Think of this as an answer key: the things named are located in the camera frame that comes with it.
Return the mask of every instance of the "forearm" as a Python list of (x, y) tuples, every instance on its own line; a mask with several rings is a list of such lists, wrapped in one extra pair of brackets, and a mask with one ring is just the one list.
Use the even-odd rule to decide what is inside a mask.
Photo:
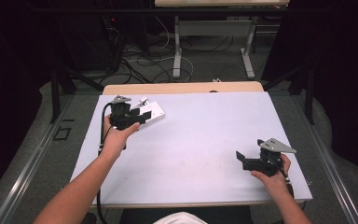
[(290, 194), (284, 193), (279, 197), (276, 197), (274, 200), (281, 211), (285, 224), (311, 223)]
[(80, 223), (115, 160), (95, 159), (48, 203), (34, 223)]

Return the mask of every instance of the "black cable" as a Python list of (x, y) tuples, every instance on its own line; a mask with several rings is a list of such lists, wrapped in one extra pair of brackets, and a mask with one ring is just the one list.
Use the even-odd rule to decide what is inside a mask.
[(186, 49), (186, 48), (181, 48), (183, 49), (183, 51), (188, 51), (188, 52), (223, 52), (225, 50), (228, 50), (229, 48), (231, 48), (233, 42), (234, 42), (234, 36), (231, 37), (231, 42), (229, 43), (229, 45), (225, 48), (225, 49), (219, 49), (217, 50), (217, 48), (219, 48), (220, 46), (222, 46), (222, 44), (224, 42), (226, 42), (226, 40), (229, 38), (229, 35), (226, 36), (226, 38), (220, 42), (220, 44), (218, 44), (216, 47), (214, 47), (213, 49)]
[(149, 79), (144, 77), (141, 73), (136, 71), (126, 60), (123, 59), (123, 63), (125, 64), (125, 66), (127, 68), (129, 68), (133, 72), (134, 75), (136, 75), (138, 78), (142, 79), (145, 83), (153, 83), (152, 81), (150, 81)]
[(231, 66), (227, 66), (225, 68), (223, 68), (220, 72), (216, 73), (214, 75), (214, 79), (222, 79), (221, 76), (223, 75), (223, 72), (225, 72), (226, 70), (230, 69), (230, 68), (238, 68), (241, 72), (245, 73), (245, 70), (241, 69), (239, 66), (237, 65), (231, 65)]
[(156, 65), (156, 66), (158, 66), (158, 67), (160, 67), (161, 69), (162, 69), (162, 71), (164, 72), (164, 73), (166, 73), (167, 74), (167, 76), (169, 76), (169, 74), (168, 74), (168, 71), (165, 69), (165, 68), (163, 68), (161, 65), (159, 65), (159, 62), (161, 62), (161, 61), (159, 61), (159, 62), (155, 62), (154, 60), (152, 60), (152, 59), (150, 59), (149, 57), (146, 57), (146, 56), (140, 56), (139, 58), (141, 58), (141, 57), (145, 57), (147, 60), (149, 60), (151, 63), (153, 63), (154, 65)]
[[(107, 105), (105, 105), (103, 107), (103, 114), (102, 114), (102, 120), (101, 120), (101, 141), (100, 141), (100, 147), (98, 148), (98, 156), (100, 156), (102, 150), (103, 150), (103, 143), (104, 143), (104, 139), (106, 138), (107, 134), (109, 133), (110, 129), (113, 127), (113, 126), (110, 126), (109, 130), (106, 132), (105, 135), (103, 135), (103, 126), (104, 126), (104, 114), (105, 114), (105, 110), (108, 106), (112, 106), (113, 104), (112, 103), (109, 103)], [(101, 209), (101, 189), (98, 190), (98, 193), (97, 193), (97, 210), (98, 210), (98, 217), (100, 218), (101, 222), (103, 224), (107, 224), (106, 220), (104, 219), (103, 217), (103, 212), (102, 212), (102, 209)]]
[(118, 84), (121, 84), (121, 85), (127, 83), (128, 80), (131, 79), (131, 74), (127, 74), (127, 73), (116, 73), (116, 74), (114, 74), (114, 75), (112, 75), (112, 76), (106, 76), (106, 77), (101, 78), (101, 80), (99, 81), (99, 83), (100, 83), (101, 85), (103, 85), (103, 82), (104, 82), (105, 80), (107, 80), (108, 78), (110, 78), (110, 77), (119, 77), (119, 76), (129, 76), (129, 78), (128, 78), (126, 81), (124, 81), (123, 83), (118, 83)]
[(105, 219), (106, 219), (107, 213), (108, 213), (109, 211), (110, 211), (110, 209), (106, 209), (105, 216), (104, 216)]
[(303, 210), (304, 211), (304, 209), (305, 209), (305, 205), (307, 204), (307, 201), (304, 201), (303, 202), (303, 205), (302, 205), (302, 207), (301, 207), (301, 210)]
[[(158, 52), (160, 57), (169, 55), (174, 51), (174, 49), (175, 49), (174, 44), (173, 44), (174, 39), (170, 39), (168, 42), (166, 42), (166, 38), (163, 38), (163, 37), (158, 36), (158, 35), (156, 35), (156, 37), (159, 37), (160, 40), (157, 41), (157, 42), (154, 42), (154, 43), (150, 43), (150, 47), (153, 47), (153, 46), (160, 47), (159, 52)], [(163, 54), (161, 54), (162, 49), (167, 49), (168, 51), (163, 53)]]
[(161, 57), (158, 56), (158, 59), (153, 60), (149, 57), (146, 57), (144, 55), (140, 55), (137, 59), (135, 59), (134, 61), (136, 61), (136, 63), (140, 66), (143, 66), (143, 67), (148, 67), (148, 66), (153, 66), (153, 65), (157, 65), (158, 63), (161, 62)]
[[(183, 46), (183, 43), (186, 42), (188, 44), (188, 47)], [(180, 48), (182, 50), (186, 50), (186, 49), (190, 49), (193, 45), (191, 44), (191, 42), (189, 40), (186, 39), (181, 39), (180, 40)]]
[[(154, 36), (156, 36), (156, 37), (158, 37), (158, 38), (161, 38), (161, 39), (160, 39), (159, 41), (156, 41), (156, 42), (153, 42), (153, 43), (149, 43), (149, 48), (150, 48), (150, 49), (151, 49), (152, 47), (154, 47), (154, 46), (160, 47), (158, 44), (161, 43), (161, 42), (163, 42), (163, 40), (165, 40), (165, 39), (163, 39), (161, 36), (158, 36), (158, 35), (154, 35)], [(149, 56), (152, 56), (152, 54), (158, 54), (159, 58), (161, 58), (161, 57), (166, 56), (166, 55), (169, 55), (170, 53), (173, 52), (174, 47), (172, 46), (172, 41), (170, 40), (170, 42), (168, 43), (168, 45), (166, 45), (164, 48), (160, 48), (160, 49), (167, 49), (168, 51), (167, 51), (167, 52), (164, 52), (164, 53), (162, 53), (162, 54), (161, 54), (160, 51), (155, 51), (155, 50), (154, 50), (154, 51), (150, 51), (150, 50), (149, 50), (148, 52), (143, 52), (143, 51), (140, 50), (139, 47), (136, 46), (136, 45), (133, 45), (133, 46), (131, 46), (131, 47), (127, 47), (127, 48), (125, 48), (123, 51), (127, 53), (127, 54), (125, 55), (125, 57), (132, 57), (132, 56), (135, 56), (135, 55), (144, 55), (144, 54), (149, 55)]]
[(290, 195), (292, 195), (293, 198), (295, 198), (295, 193), (293, 191), (292, 183), (290, 182), (289, 176), (284, 173), (284, 170), (282, 167), (280, 167), (275, 161), (273, 161), (270, 157), (265, 156), (272, 164), (275, 165), (275, 167), (278, 168), (278, 170), (281, 172), (281, 174), (284, 177), (284, 180), (286, 181), (286, 187), (289, 190)]
[[(168, 70), (166, 70), (166, 71), (167, 71), (167, 73), (168, 73), (169, 71), (174, 70), (174, 69), (179, 69), (181, 72), (186, 72), (186, 73), (187, 73), (187, 76), (188, 76), (188, 79), (189, 79), (189, 82), (191, 82), (191, 74), (190, 74), (187, 70), (185, 70), (185, 69), (183, 69), (183, 68), (170, 68), (170, 69), (168, 69)], [(160, 72), (159, 74), (157, 74), (157, 75), (152, 79), (152, 81), (153, 81), (153, 82), (156, 82), (156, 79), (157, 79), (159, 76), (161, 76), (162, 74), (164, 74), (164, 72)], [(169, 74), (167, 75), (167, 77), (168, 77), (168, 80), (167, 80), (167, 81), (161, 80), (161, 81), (159, 81), (158, 83), (171, 83), (171, 82), (173, 82), (173, 83), (178, 83), (178, 81), (171, 80), (171, 76), (170, 76)]]

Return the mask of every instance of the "desk leg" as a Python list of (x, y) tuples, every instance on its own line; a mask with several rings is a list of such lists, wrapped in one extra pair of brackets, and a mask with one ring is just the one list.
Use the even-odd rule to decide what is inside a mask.
[(182, 59), (182, 50), (180, 48), (180, 36), (179, 36), (179, 18), (175, 17), (175, 60), (173, 62), (173, 78), (180, 77), (180, 65)]
[(246, 75), (249, 79), (255, 79), (255, 72), (252, 67), (251, 60), (249, 58), (249, 52), (252, 47), (252, 41), (255, 35), (255, 27), (257, 24), (257, 17), (252, 17), (251, 27), (249, 29), (248, 38), (246, 40), (246, 49), (241, 49), (241, 55), (243, 59), (243, 64), (245, 65)]

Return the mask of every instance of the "white shirt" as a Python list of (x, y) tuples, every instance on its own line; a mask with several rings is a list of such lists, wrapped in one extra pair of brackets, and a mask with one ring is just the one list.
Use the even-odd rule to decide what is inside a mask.
[(187, 212), (174, 213), (164, 217), (154, 224), (207, 224), (198, 217)]

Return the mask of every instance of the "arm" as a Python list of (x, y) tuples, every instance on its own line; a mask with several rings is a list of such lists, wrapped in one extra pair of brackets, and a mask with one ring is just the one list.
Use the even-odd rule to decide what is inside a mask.
[(139, 129), (135, 123), (128, 129), (111, 129), (109, 118), (104, 119), (104, 134), (108, 133), (101, 155), (80, 175), (63, 188), (40, 212), (34, 223), (80, 223), (90, 209), (113, 163), (120, 156), (127, 138)]
[[(282, 154), (283, 170), (287, 174), (290, 167), (289, 159)], [(286, 187), (286, 182), (283, 175), (278, 172), (272, 177), (268, 177), (263, 173), (252, 171), (251, 174), (258, 178), (266, 186), (269, 195), (274, 202), (278, 205), (284, 223), (311, 223), (308, 217), (300, 209), (296, 201), (290, 195), (289, 190)]]

